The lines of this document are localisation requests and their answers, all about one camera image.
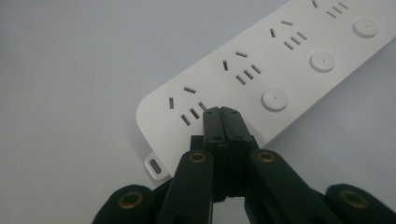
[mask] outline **brass screw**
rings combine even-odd
[[[122,195],[119,199],[119,207],[132,209],[143,202],[143,195],[138,191],[131,191]]]
[[[192,153],[190,155],[190,161],[196,162],[196,163],[206,161],[206,155],[201,152]]]
[[[341,190],[339,196],[345,203],[357,208],[365,208],[369,205],[367,199],[352,190]]]
[[[275,156],[268,152],[262,152],[257,155],[257,158],[261,161],[271,162],[275,160]]]

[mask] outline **white button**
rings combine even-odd
[[[378,33],[378,26],[374,21],[361,19],[353,24],[352,30],[355,35],[361,38],[371,38]]]
[[[277,88],[271,88],[262,95],[262,105],[270,111],[281,111],[288,104],[285,92]]]
[[[322,51],[312,55],[309,64],[315,71],[327,73],[335,67],[335,60],[331,54]]]

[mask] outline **white power strip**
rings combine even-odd
[[[394,0],[289,1],[145,97],[149,172],[175,173],[213,106],[238,110],[265,147],[396,36],[395,11]]]

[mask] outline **socket hole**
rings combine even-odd
[[[300,45],[300,44],[301,44],[300,41],[298,41],[296,38],[294,38],[294,36],[292,36],[290,39],[291,39],[294,43],[296,43],[297,45]]]
[[[303,33],[301,33],[301,32],[297,32],[297,35],[299,35],[303,40],[307,40],[308,39],[306,37],[306,35],[303,35]]]
[[[291,50],[294,49],[294,47],[293,47],[291,44],[289,44],[287,41],[285,41],[284,44],[285,44],[286,47],[288,47],[289,49],[291,49]]]
[[[228,71],[227,61],[223,61],[224,71]]]
[[[336,17],[334,14],[332,14],[330,11],[327,11],[326,13],[329,14],[329,16],[331,16],[333,19],[336,19],[336,18],[337,18],[337,17]]]
[[[161,169],[160,165],[155,160],[150,160],[149,164],[151,165],[152,169],[154,170],[155,174],[160,174],[163,170]]]
[[[173,97],[169,97],[169,109],[175,108],[175,102],[173,100]]]
[[[192,88],[189,88],[189,87],[185,87],[185,88],[184,88],[184,91],[188,91],[188,92],[191,92],[191,93],[193,93],[193,94],[196,93],[196,90],[194,90],[194,89],[192,89]]]
[[[256,65],[251,65],[251,68],[253,68],[254,71],[257,72],[257,74],[260,74],[262,71],[260,71],[260,69],[256,66]]]
[[[200,106],[202,110],[206,111],[206,106],[202,102],[198,103],[198,106]]]
[[[281,23],[282,23],[282,24],[285,24],[285,25],[289,25],[289,26],[292,26],[292,25],[293,25],[293,23],[292,23],[292,22],[289,22],[289,21],[282,21]]]
[[[315,0],[312,0],[312,4],[314,5],[314,8],[317,8],[317,7],[318,7],[318,3],[317,3],[317,1],[315,1]]]
[[[272,37],[276,37],[274,29],[270,29],[270,32]]]
[[[238,79],[238,81],[240,81],[242,83],[242,85],[246,85],[247,83],[244,81],[244,79],[242,79],[240,76],[236,76],[236,79]]]
[[[182,115],[181,118],[184,120],[184,122],[187,124],[187,126],[191,125],[191,122],[187,119],[185,115]]]
[[[253,79],[253,78],[254,78],[254,76],[251,75],[251,74],[248,72],[248,70],[245,70],[244,73],[245,73],[245,75],[247,75],[248,78],[250,78],[250,79]]]
[[[338,5],[340,5],[341,7],[343,7],[344,9],[348,10],[349,7],[347,7],[347,5],[345,5],[344,3],[338,3]]]
[[[343,14],[343,12],[340,9],[338,9],[338,7],[333,7],[332,9],[334,9],[334,11],[336,11],[336,12],[338,12],[340,14]]]
[[[197,112],[195,112],[193,108],[190,109],[190,112],[194,115],[196,119],[199,119],[199,115],[197,114]]]
[[[239,52],[239,51],[237,51],[235,54],[238,55],[238,56],[244,57],[244,58],[248,57],[248,55],[246,53],[242,53],[242,52]]]

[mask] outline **white table surface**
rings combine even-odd
[[[145,95],[280,1],[0,2],[0,223],[90,223],[116,189],[154,189]],[[348,183],[396,210],[396,41],[268,148],[313,189]],[[214,223],[248,223],[242,199]]]

